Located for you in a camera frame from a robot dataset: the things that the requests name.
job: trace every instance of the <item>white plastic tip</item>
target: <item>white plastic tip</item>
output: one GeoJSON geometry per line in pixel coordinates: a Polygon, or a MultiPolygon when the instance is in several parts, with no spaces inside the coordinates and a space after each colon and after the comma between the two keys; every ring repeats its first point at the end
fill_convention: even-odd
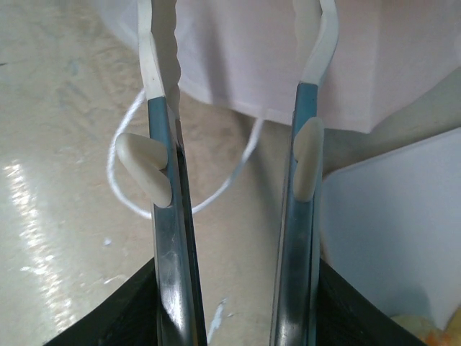
{"type": "Polygon", "coordinates": [[[165,145],[153,139],[121,133],[115,141],[118,158],[149,196],[160,208],[171,204],[171,185],[164,173],[160,172],[168,163],[165,145]]]}
{"type": "Polygon", "coordinates": [[[293,178],[293,194],[300,202],[314,196],[318,174],[321,174],[323,155],[323,122],[312,117],[297,133],[293,142],[293,156],[297,161],[293,178]]]}

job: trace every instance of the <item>white cloth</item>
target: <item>white cloth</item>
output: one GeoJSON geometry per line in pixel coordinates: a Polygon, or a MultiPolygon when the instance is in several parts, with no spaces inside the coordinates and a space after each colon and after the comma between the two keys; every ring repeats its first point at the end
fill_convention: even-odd
{"type": "MultiPolygon", "coordinates": [[[[319,94],[327,127],[370,132],[461,65],[461,0],[337,0],[339,44],[319,94]]],[[[178,0],[180,87],[290,124],[303,66],[286,0],[178,0]]]]}

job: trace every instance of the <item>black surface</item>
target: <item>black surface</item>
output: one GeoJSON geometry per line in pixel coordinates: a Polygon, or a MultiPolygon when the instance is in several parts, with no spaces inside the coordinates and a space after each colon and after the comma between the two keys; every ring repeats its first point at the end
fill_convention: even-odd
{"type": "MultiPolygon", "coordinates": [[[[45,345],[156,346],[156,295],[152,259],[100,306],[45,345]]],[[[317,346],[424,346],[324,261],[317,299],[317,346]]]]}

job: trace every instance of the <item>stainless steel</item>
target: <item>stainless steel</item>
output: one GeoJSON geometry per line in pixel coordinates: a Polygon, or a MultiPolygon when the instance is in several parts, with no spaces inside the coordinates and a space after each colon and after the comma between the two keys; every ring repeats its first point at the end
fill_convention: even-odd
{"type": "Polygon", "coordinates": [[[153,206],[155,263],[160,293],[160,345],[206,345],[205,319],[195,250],[192,207],[179,120],[169,121],[164,97],[148,101],[151,137],[168,150],[165,174],[171,205],[153,206]]]}
{"type": "Polygon", "coordinates": [[[316,114],[317,86],[301,84],[292,124],[290,155],[283,192],[282,225],[272,312],[271,346],[315,345],[315,297],[320,264],[321,169],[313,199],[301,203],[293,195],[296,161],[293,141],[316,114]]]}

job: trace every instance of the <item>tiled floor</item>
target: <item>tiled floor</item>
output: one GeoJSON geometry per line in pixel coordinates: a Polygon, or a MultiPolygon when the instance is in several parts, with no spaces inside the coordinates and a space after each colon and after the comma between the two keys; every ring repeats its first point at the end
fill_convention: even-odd
{"type": "MultiPolygon", "coordinates": [[[[105,176],[110,139],[140,88],[136,55],[82,1],[0,3],[0,345],[41,345],[152,257],[150,222],[118,203],[105,176]]],[[[372,135],[328,131],[326,171],[460,126],[460,90],[457,71],[372,135]]],[[[252,120],[185,95],[181,107],[197,204],[234,168],[252,120]]],[[[144,111],[132,132],[147,133],[144,111]]],[[[227,298],[214,345],[268,343],[288,134],[266,123],[235,185],[194,217],[207,325],[227,298]]]]}

